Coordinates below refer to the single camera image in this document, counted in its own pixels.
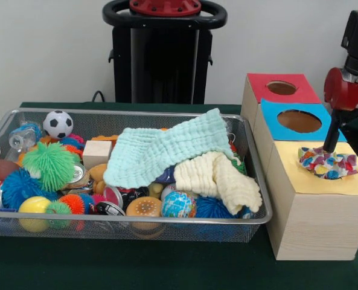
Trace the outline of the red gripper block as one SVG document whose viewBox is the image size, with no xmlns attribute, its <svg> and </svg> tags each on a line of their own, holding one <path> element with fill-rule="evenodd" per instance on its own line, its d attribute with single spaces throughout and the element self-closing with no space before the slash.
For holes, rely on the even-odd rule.
<svg viewBox="0 0 358 290">
<path fill-rule="evenodd" d="M 323 150 L 333 153 L 339 139 L 338 111 L 358 109 L 358 76 L 345 68 L 329 70 L 324 83 L 324 99 L 333 109 L 331 123 L 324 141 Z"/>
</svg>

